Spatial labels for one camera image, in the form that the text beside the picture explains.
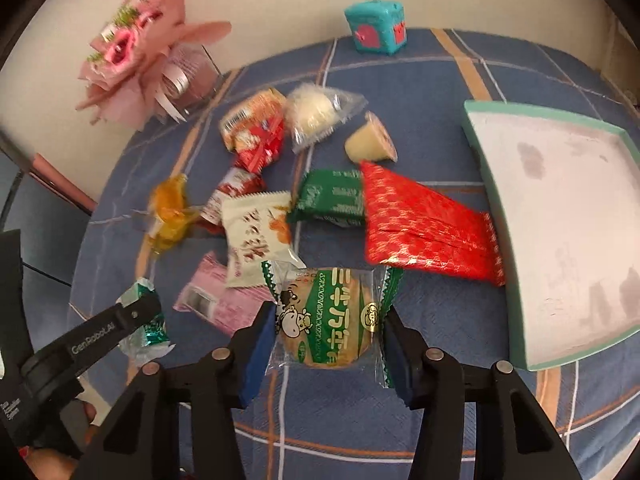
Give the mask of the red white small snack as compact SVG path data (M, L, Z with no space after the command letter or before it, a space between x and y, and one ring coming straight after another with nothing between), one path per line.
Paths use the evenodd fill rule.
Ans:
M222 204L230 198L265 191L264 180L259 174L252 174L240 167L232 167L224 175L214 192L201 209L198 224L209 233L224 232L222 226Z

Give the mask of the green rice cracker pack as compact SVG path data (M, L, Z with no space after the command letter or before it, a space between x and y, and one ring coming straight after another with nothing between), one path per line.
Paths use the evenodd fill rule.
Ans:
M285 261L263 262L262 276L277 306L269 366L361 368L389 387L383 322L403 275L392 266L296 268Z

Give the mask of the pink flower bouquet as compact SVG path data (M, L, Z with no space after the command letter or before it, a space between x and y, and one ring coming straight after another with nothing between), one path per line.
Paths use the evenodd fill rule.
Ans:
M86 96L75 110L92 108L94 124L105 120L136 130L157 113L180 122L163 88L171 52L214 44L231 29L227 21L189 24L184 0L125 0L90 42L79 72Z

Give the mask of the green rimmed white tray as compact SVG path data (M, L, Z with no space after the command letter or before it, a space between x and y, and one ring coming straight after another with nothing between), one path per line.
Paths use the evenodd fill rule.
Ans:
M506 274L511 362L545 370L639 330L639 151L565 110L468 101Z

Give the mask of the pink snack pack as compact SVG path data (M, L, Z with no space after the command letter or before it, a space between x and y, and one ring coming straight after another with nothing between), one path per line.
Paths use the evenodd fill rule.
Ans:
M194 313L228 336L251 326L262 303L271 300L269 289L228 287L226 278L227 268L208 252L180 292L174 309Z

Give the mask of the beige jelly cup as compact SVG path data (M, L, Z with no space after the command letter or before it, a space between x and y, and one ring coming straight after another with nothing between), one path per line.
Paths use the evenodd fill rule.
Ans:
M345 142L347 157L354 164L360 162L398 161L395 144L380 118L372 112L364 114L366 122Z

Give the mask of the blue plaid tablecloth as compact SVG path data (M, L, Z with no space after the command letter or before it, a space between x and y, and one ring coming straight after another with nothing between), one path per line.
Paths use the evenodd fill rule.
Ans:
M487 210L482 178L462 129L463 103L475 99L463 62L480 76L491 99L568 110L622 127L639 146L639 122L601 76L568 53L480 32L410 29L394 56L357 52L349 38L267 58L231 72L231 82L198 125L151 120L134 134L108 179L80 248L70 304L91 316L146 275L162 298L175 349L166 367L192 363L228 340L193 313L172 310L206 252L226 262L222 237L195 237L164 252L141 257L143 211L152 189L171 174L188 176L194 205L208 200L231 166L218 130L220 118L262 88L288 93L303 81L363 94L396 145L398 174L434 185L477 210ZM270 190L288 190L305 169L349 167L343 139L358 119L337 129L302 160L288 146L263 173ZM364 233L328 222L301 224L295 238L308 266L367 267ZM420 330L461 363L491 366L508 358L504 289L491 284L406 271L396 308L406 325ZM577 364L538 375L518 370L555 413L582 478L595 476L639 435L639 334ZM409 411L370 370L282 367L265 377L246 411L234 413L247 478L407 479L421 412Z

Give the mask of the clear white bun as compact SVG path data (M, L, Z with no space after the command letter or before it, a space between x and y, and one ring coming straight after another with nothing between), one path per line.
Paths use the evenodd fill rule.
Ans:
M328 136L368 105L360 93L318 84L300 84L286 98L285 129L297 154Z

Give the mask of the red patterned snack pack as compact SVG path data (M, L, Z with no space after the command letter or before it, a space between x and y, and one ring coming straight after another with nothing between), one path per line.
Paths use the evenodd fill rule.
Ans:
M490 214L373 162L360 170L368 263L506 284Z

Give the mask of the teal pink small box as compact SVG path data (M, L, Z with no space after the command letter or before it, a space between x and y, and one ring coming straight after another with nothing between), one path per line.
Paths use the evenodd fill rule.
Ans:
M407 42L405 10L399 1L354 3L344 15L359 52L393 55Z

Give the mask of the yellow transparent snack pack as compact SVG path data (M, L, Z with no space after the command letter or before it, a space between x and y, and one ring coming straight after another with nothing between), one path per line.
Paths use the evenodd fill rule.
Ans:
M185 174L176 174L160 182L151 193L145 238L156 254L178 245L200 216L198 207L192 207L186 199L187 180Z

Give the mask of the red candy snack pack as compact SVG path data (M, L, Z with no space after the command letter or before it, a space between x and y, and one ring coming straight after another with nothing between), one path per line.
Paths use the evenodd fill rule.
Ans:
M283 138L281 116L272 116L240 131L235 137L235 166L251 174L261 174L280 157Z

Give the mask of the orange beige snack pack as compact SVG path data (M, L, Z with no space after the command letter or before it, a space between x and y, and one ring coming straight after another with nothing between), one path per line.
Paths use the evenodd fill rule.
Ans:
M285 101L286 97L280 91L268 88L254 93L228 110L218 124L226 149L234 152L236 135L280 113Z

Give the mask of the white orange snack pack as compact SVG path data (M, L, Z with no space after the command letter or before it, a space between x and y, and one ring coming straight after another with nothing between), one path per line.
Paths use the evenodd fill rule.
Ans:
M285 261L299 269L305 267L293 249L286 220L290 206L291 193L286 191L241 195L222 203L221 219L228 245L228 287L265 284L264 261Z

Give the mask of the green wafer snack pack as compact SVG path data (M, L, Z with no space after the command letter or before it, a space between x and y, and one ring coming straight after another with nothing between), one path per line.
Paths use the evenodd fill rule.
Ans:
M359 170L310 170L300 184L288 220L324 220L337 226L363 226L362 173Z

